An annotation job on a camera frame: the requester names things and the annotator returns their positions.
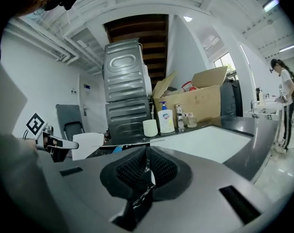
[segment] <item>stacked washing machine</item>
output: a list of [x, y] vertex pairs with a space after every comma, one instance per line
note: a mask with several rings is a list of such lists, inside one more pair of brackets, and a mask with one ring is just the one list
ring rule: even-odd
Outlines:
[[106, 116], [111, 138], [143, 135], [151, 119], [151, 82], [138, 38], [109, 44], [104, 53]]

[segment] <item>floor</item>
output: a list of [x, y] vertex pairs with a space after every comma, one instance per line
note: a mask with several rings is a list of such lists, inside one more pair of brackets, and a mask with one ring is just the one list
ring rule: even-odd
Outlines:
[[[284, 133], [281, 128], [280, 138]], [[271, 157], [262, 174], [255, 182], [255, 186], [264, 192], [272, 202], [294, 191], [294, 124], [292, 138], [286, 154], [271, 151]]]

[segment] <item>sink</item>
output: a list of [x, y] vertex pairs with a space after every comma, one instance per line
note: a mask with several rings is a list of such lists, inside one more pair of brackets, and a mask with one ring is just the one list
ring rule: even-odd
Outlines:
[[254, 111], [246, 111], [244, 117], [264, 118], [267, 120], [278, 121], [279, 109], [278, 108], [255, 108]]
[[275, 108], [275, 109], [282, 109], [282, 104], [274, 101], [267, 101], [265, 100], [263, 104], [258, 104], [257, 108]]

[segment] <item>window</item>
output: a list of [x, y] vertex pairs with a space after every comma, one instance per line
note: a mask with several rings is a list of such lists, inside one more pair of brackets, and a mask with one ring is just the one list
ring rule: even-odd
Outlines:
[[215, 67], [228, 67], [228, 72], [235, 71], [235, 66], [230, 53], [226, 53], [223, 57], [214, 62]]
[[233, 77], [235, 80], [239, 79], [229, 52], [220, 57], [218, 60], [214, 61], [214, 65], [215, 67], [228, 67], [227, 77]]

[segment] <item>exposed pipe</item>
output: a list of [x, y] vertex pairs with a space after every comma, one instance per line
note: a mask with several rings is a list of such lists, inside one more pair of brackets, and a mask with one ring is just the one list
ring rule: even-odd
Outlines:
[[68, 59], [70, 59], [70, 56], [66, 56], [65, 58], [63, 58], [62, 62], [66, 62]]
[[102, 72], [103, 70], [102, 69], [99, 69], [98, 67], [93, 67], [93, 68], [87, 70], [86, 72], [89, 73], [89, 74], [92, 74], [92, 72], [94, 72], [94, 71]]
[[64, 48], [65, 50], [67, 50], [68, 52], [70, 52], [71, 54], [73, 54], [75, 57], [75, 60], [80, 58], [80, 55], [74, 51], [72, 48], [70, 48], [68, 45], [66, 45], [64, 42], [62, 42], [61, 40], [59, 40], [56, 36], [54, 36], [52, 33], [50, 33], [49, 31], [47, 31], [46, 29], [44, 29], [42, 26], [40, 26], [39, 24], [37, 24], [35, 21], [27, 18], [27, 17], [22, 17], [21, 18], [24, 22], [26, 22], [28, 25], [30, 25], [33, 29], [38, 30], [40, 33], [42, 33], [43, 35], [45, 35], [48, 39], [50, 39], [51, 41], [53, 41], [54, 43], [58, 44], [59, 46], [61, 46], [62, 48]]
[[33, 37], [35, 37], [36, 39], [38, 39], [39, 41], [45, 43], [46, 45], [56, 49], [57, 51], [59, 51], [60, 53], [64, 54], [66, 57], [70, 58], [70, 53], [68, 53], [67, 51], [65, 51], [64, 49], [62, 49], [61, 47], [57, 46], [56, 44], [54, 44], [53, 42], [49, 41], [48, 39], [44, 38], [43, 36], [41, 36], [40, 34], [38, 34], [37, 32], [30, 30], [29, 28], [27, 28], [25, 25], [23, 25], [22, 23], [20, 23], [19, 21], [12, 19], [9, 21], [12, 25], [20, 28], [21, 30], [27, 32], [28, 34], [32, 35]]
[[95, 72], [95, 73], [93, 73], [93, 74], [91, 74], [91, 75], [92, 75], [92, 76], [95, 76], [95, 75], [100, 74], [100, 73], [102, 73], [102, 71]]
[[94, 62], [96, 65], [98, 65], [99, 67], [101, 66], [97, 60], [95, 60], [92, 56], [89, 55], [88, 52], [86, 52], [82, 47], [80, 47], [79, 44], [77, 44], [76, 42], [74, 42], [70, 37], [67, 37], [68, 32], [64, 34], [64, 39], [66, 41], [68, 41], [70, 44], [72, 44], [75, 48], [77, 48], [80, 52], [82, 52], [86, 57], [88, 57], [92, 62]]
[[75, 56], [73, 57], [71, 60], [69, 60], [66, 64], [70, 65], [72, 62], [76, 61], [77, 59], [79, 59], [79, 56]]
[[93, 55], [94, 58], [96, 58], [96, 60], [102, 65], [103, 61], [101, 60], [101, 58], [94, 53], [94, 51], [87, 45], [85, 44], [82, 40], [78, 40], [77, 43], [86, 51], [88, 51], [91, 55]]
[[53, 52], [47, 50], [47, 49], [44, 48], [43, 46], [37, 44], [36, 42], [32, 41], [31, 39], [29, 39], [29, 38], [27, 38], [27, 37], [25, 37], [25, 36], [23, 36], [23, 35], [21, 35], [21, 34], [19, 34], [19, 33], [16, 33], [16, 32], [14, 32], [14, 31], [12, 31], [12, 30], [10, 30], [10, 29], [4, 29], [4, 31], [6, 31], [6, 32], [8, 32], [8, 33], [11, 33], [11, 34], [13, 34], [13, 35], [16, 35], [17, 37], [19, 37], [19, 38], [21, 38], [21, 39], [23, 39], [23, 40], [25, 40], [25, 41], [28, 41], [29, 43], [35, 45], [36, 47], [41, 48], [41, 49], [44, 50], [45, 52], [47, 52], [47, 53], [49, 53], [50, 55], [52, 55], [53, 57], [55, 57], [56, 60], [59, 59], [59, 56], [57, 56], [57, 55], [54, 54]]

